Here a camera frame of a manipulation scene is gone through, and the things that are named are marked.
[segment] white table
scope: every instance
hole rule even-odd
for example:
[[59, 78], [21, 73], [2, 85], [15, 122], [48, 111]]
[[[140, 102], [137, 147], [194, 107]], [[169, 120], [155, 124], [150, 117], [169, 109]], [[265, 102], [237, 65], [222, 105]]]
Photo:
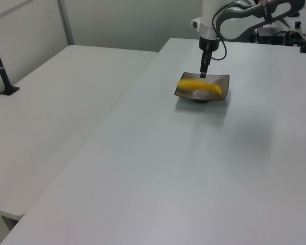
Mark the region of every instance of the white table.
[[196, 104], [198, 41], [170, 39], [2, 244], [305, 245], [306, 54], [227, 46], [227, 99]]
[[0, 95], [0, 215], [29, 210], [155, 56], [69, 46]]

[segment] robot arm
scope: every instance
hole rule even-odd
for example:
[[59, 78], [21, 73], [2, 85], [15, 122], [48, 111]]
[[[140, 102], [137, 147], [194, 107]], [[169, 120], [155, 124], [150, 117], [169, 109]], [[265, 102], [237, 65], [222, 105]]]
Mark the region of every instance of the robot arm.
[[203, 50], [201, 77], [205, 78], [212, 52], [223, 41], [235, 42], [251, 30], [280, 20], [306, 8], [306, 0], [204, 0], [203, 15], [192, 21], [199, 31], [199, 47]]

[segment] square plate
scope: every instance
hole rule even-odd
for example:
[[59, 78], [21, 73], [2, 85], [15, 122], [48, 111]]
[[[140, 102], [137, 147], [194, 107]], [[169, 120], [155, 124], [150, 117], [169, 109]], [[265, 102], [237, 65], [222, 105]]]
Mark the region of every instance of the square plate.
[[206, 78], [201, 78], [200, 74], [184, 72], [182, 79], [198, 79], [205, 81], [207, 83], [216, 83], [220, 85], [222, 91], [222, 95], [218, 95], [215, 93], [209, 93], [207, 91], [202, 91], [202, 90], [196, 90], [196, 91], [183, 90], [177, 87], [177, 89], [174, 92], [174, 95], [182, 98], [192, 99], [197, 102], [206, 103], [209, 101], [224, 100], [228, 94], [229, 82], [230, 82], [229, 75], [206, 75]]

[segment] yellow banana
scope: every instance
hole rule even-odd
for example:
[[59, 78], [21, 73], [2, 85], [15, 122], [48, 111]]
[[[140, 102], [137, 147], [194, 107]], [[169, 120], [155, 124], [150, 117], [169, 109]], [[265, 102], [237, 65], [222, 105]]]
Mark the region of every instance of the yellow banana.
[[214, 83], [206, 83], [198, 79], [181, 79], [178, 82], [178, 88], [183, 90], [205, 90], [210, 93], [222, 95], [220, 85]]

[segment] white wall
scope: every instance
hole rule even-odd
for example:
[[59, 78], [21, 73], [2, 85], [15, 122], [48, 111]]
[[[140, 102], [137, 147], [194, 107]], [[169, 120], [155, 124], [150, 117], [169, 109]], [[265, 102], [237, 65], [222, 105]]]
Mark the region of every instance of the white wall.
[[57, 0], [34, 0], [0, 18], [0, 56], [12, 84], [65, 47]]
[[198, 39], [202, 0], [61, 0], [75, 44], [158, 52], [170, 37]]

